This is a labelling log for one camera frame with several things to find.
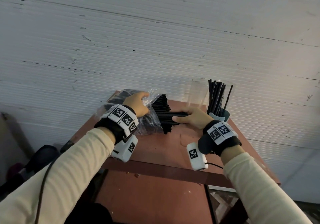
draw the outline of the black pants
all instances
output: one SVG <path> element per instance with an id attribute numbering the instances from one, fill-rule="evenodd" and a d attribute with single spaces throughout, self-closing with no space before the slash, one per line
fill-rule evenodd
<path id="1" fill-rule="evenodd" d="M 113 223 L 110 212 L 99 203 L 77 205 L 66 219 L 65 224 Z"/>

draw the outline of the hand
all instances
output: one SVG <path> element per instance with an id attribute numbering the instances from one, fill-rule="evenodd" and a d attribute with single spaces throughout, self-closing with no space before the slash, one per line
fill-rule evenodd
<path id="1" fill-rule="evenodd" d="M 190 124 L 191 126 L 202 130 L 206 127 L 214 119 L 207 115 L 199 108 L 195 107 L 183 107 L 181 112 L 187 112 L 189 115 L 186 117 L 172 117 L 174 122 L 182 123 L 182 124 Z"/>
<path id="2" fill-rule="evenodd" d="M 143 97 L 148 97 L 149 94 L 146 92 L 139 92 L 131 95 L 125 99 L 123 105 L 131 107 L 135 112 L 137 117 L 142 117 L 149 113 L 148 107 L 144 106 L 142 103 Z"/>

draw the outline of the long-sleeved shirt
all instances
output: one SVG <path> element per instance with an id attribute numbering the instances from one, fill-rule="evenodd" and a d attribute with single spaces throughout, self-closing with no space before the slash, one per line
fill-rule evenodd
<path id="1" fill-rule="evenodd" d="M 64 223 L 90 180 L 111 155 L 114 144 L 100 129 L 92 129 L 62 154 L 48 174 L 39 223 Z M 48 166 L 0 202 L 0 223 L 34 223 L 40 186 Z M 312 223 L 292 199 L 248 153 L 224 166 L 252 223 Z"/>

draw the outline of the person's left arm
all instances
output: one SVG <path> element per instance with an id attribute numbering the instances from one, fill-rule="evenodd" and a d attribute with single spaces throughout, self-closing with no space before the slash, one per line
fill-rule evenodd
<path id="1" fill-rule="evenodd" d="M 140 92 L 124 101 L 137 117 L 149 112 Z M 91 179 L 114 149 L 115 137 L 104 127 L 92 129 L 53 164 L 45 182 L 39 223 L 64 223 Z M 39 191 L 48 166 L 0 202 L 0 223 L 34 223 Z"/>

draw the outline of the blue holder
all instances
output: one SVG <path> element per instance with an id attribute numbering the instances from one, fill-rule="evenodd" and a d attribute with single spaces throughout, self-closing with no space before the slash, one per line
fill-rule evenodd
<path id="1" fill-rule="evenodd" d="M 227 121 L 229 120 L 229 118 L 230 118 L 230 113 L 229 113 L 227 110 L 225 110 L 225 111 L 223 112 L 223 116 L 221 116 L 221 117 L 216 116 L 216 115 L 214 115 L 213 113 L 209 113 L 209 115 L 210 115 L 212 118 L 214 118 L 215 120 L 224 121 L 224 122 L 227 122 Z"/>

